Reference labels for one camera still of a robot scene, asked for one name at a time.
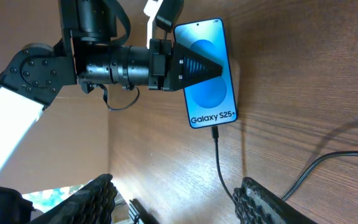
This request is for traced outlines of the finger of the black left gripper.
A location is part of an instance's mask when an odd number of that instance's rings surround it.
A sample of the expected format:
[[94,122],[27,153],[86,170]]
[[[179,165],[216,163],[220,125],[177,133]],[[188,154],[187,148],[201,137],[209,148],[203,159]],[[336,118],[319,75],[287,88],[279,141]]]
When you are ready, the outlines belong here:
[[223,67],[182,44],[174,43],[169,72],[169,91],[177,91],[220,77]]

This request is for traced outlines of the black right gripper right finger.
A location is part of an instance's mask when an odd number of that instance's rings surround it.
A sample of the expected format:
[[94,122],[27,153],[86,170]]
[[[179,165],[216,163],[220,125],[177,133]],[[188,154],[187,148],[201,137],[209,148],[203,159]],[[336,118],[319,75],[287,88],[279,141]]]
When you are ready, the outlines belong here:
[[232,198],[241,224],[316,224],[250,177],[243,178]]

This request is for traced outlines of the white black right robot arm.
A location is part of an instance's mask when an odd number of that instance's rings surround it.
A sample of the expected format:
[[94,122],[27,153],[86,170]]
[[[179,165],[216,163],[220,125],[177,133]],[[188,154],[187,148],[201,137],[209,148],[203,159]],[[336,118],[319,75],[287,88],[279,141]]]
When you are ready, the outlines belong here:
[[[31,201],[14,189],[0,187],[0,223],[110,223],[117,196],[111,181],[111,174],[102,174],[35,219]],[[234,189],[232,201],[241,223],[312,223],[250,177]]]

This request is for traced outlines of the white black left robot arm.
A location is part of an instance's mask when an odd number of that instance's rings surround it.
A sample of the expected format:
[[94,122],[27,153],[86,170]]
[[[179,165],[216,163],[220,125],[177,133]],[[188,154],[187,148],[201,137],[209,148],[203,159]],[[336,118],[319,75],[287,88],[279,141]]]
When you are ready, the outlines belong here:
[[219,77],[220,64],[168,39],[127,45],[130,20],[117,0],[58,3],[61,39],[24,46],[0,73],[0,171],[64,86],[85,93],[108,85],[128,91],[178,91]]

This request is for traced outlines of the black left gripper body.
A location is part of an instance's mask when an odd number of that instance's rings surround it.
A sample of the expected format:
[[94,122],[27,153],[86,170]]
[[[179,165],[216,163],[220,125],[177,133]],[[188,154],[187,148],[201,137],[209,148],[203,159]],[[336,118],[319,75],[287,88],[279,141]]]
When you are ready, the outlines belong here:
[[126,45],[131,23],[117,1],[76,2],[76,73],[84,92],[106,85],[169,91],[171,40]]

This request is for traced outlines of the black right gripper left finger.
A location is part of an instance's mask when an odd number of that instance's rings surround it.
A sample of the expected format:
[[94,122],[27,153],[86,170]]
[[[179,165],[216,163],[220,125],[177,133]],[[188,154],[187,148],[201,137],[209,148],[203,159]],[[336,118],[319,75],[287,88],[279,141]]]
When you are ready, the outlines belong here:
[[111,224],[117,188],[111,174],[102,174],[30,224]]

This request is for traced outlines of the blue smartphone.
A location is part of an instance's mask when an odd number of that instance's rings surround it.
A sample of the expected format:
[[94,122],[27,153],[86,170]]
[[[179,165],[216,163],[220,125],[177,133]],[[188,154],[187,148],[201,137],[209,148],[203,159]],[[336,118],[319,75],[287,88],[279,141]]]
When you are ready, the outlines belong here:
[[199,78],[184,88],[186,110],[193,129],[231,123],[237,106],[226,47],[224,23],[220,18],[189,22],[174,28],[175,42],[206,58],[182,57],[179,79]]

